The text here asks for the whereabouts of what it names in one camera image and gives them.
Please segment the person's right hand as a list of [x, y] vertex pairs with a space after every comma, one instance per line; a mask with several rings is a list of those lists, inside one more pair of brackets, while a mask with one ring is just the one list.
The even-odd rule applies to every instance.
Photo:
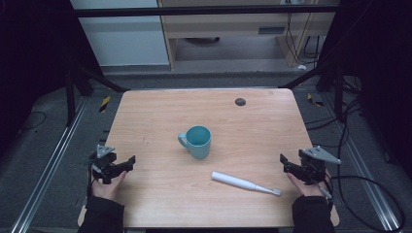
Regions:
[[326, 184], [324, 182], [305, 184], [303, 181], [299, 180], [291, 173], [287, 173], [287, 177], [302, 195], [325, 196], [323, 189], [326, 190]]

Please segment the person's left hand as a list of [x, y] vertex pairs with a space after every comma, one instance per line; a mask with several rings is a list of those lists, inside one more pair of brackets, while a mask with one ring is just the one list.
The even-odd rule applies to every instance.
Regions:
[[114, 178], [110, 184], [104, 184], [99, 180], [91, 182], [91, 194], [95, 197], [114, 201], [120, 184], [123, 182], [127, 173], [122, 172], [118, 177]]

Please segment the white cabinet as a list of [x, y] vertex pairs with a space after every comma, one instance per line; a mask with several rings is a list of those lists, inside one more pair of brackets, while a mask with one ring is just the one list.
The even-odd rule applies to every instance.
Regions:
[[[75, 10], [157, 8], [156, 0], [70, 0]], [[160, 17], [82, 17], [101, 67], [168, 65]]]

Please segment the aluminium floor rail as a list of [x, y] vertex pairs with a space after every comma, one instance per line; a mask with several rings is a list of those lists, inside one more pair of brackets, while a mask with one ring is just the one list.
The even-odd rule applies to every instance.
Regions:
[[[347, 129], [347, 123], [341, 123], [335, 120], [334, 124], [341, 133], [337, 157], [340, 158], [341, 155], [345, 153], [356, 170], [355, 175], [342, 175], [341, 166], [337, 166], [335, 178], [337, 179], [337, 190], [342, 205], [355, 219], [371, 230], [379, 233], [403, 233], [405, 215], [396, 198], [384, 186], [373, 179], [373, 176], [367, 169], [366, 164], [361, 158], [361, 154], [350, 136], [349, 130]], [[370, 205], [382, 224], [382, 228], [367, 223], [349, 205], [348, 199], [342, 191], [341, 182], [343, 180], [360, 181]]]
[[24, 208], [18, 215], [17, 220], [13, 224], [10, 233], [26, 233], [32, 219], [36, 215], [45, 194], [52, 182], [54, 174], [63, 158], [72, 138], [78, 128], [78, 125], [84, 115], [85, 108], [88, 102], [87, 97], [81, 97], [79, 105], [76, 107], [75, 116], [72, 122], [65, 127], [56, 147], [51, 154], [46, 168], [44, 169], [42, 175], [37, 181], [31, 195], [29, 196]]

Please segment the black metal stand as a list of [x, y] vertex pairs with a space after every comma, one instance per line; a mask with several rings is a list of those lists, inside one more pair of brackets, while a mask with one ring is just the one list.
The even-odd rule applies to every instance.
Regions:
[[90, 96], [93, 88], [88, 82], [89, 79], [97, 81], [115, 92], [126, 92], [127, 88], [121, 87], [107, 80], [103, 75], [99, 75], [83, 66], [69, 66], [65, 73], [65, 88], [67, 100], [67, 126], [70, 126], [76, 117], [74, 88], [76, 87], [82, 96]]
[[344, 74], [343, 68], [334, 62], [323, 62], [319, 63], [316, 68], [311, 71], [306, 72], [299, 78], [280, 85], [280, 88], [293, 89], [299, 84], [308, 81], [309, 79], [319, 76], [320, 79], [316, 84], [316, 88], [320, 92], [329, 90], [334, 86], [334, 113], [337, 118], [343, 122], [343, 83], [344, 83]]

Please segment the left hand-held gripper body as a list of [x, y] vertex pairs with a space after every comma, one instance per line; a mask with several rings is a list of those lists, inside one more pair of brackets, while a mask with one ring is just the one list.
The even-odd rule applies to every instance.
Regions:
[[89, 157], [89, 171], [95, 179], [101, 179], [103, 184], [110, 184], [113, 178], [110, 169], [117, 159], [114, 147], [96, 146], [96, 151]]

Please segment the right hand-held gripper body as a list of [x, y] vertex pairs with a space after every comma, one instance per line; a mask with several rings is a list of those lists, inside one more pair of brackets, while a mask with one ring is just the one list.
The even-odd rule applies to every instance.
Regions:
[[304, 149], [298, 152], [303, 177], [306, 184], [322, 182], [326, 176], [326, 163], [340, 164], [341, 160], [321, 147]]

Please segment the yellow black tape marker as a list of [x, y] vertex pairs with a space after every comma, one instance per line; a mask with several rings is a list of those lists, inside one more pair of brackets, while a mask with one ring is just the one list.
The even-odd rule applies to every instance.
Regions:
[[313, 93], [308, 93], [307, 94], [307, 100], [309, 102], [311, 102], [313, 105], [317, 106], [317, 107], [323, 107], [324, 101], [322, 100], [321, 96], [317, 93], [313, 94]]
[[107, 109], [107, 106], [111, 100], [111, 96], [105, 96], [102, 100], [102, 103], [99, 108], [99, 113], [104, 113]]

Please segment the white electric toothbrush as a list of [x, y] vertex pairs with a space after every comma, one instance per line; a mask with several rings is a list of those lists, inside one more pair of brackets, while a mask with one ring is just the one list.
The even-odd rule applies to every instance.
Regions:
[[264, 193], [270, 193], [274, 194], [277, 196], [281, 195], [281, 190], [280, 189], [270, 189], [263, 187], [261, 185], [258, 185], [256, 183], [249, 182], [247, 180], [243, 180], [237, 177], [233, 177], [224, 173], [216, 172], [214, 171], [211, 175], [211, 178], [214, 181], [221, 182], [221, 183], [226, 183], [229, 185], [237, 186], [243, 189], [247, 190], [252, 190], [252, 191], [258, 191], [258, 192], [264, 192]]

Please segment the light wooden desk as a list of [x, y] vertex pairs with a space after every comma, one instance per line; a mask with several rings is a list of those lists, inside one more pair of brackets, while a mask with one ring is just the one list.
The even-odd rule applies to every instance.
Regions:
[[[328, 5], [340, 0], [156, 0], [160, 7]], [[333, 13], [287, 13], [243, 15], [163, 16], [163, 31], [169, 59], [175, 59], [172, 45], [179, 39], [233, 36], [274, 36], [288, 65], [300, 61], [309, 37], [325, 36]]]

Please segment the teal ceramic mug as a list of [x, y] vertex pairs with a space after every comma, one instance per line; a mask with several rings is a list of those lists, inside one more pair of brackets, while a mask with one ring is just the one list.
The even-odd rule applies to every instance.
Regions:
[[203, 125], [195, 125], [178, 135], [178, 141], [196, 159], [206, 158], [210, 152], [212, 134]]

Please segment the black horizontal frame bar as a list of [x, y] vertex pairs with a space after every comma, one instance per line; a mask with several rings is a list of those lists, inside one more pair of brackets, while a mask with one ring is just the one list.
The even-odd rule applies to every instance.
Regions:
[[251, 6], [199, 6], [130, 9], [73, 10], [76, 17], [152, 17], [241, 14], [333, 13], [340, 5], [251, 5]]

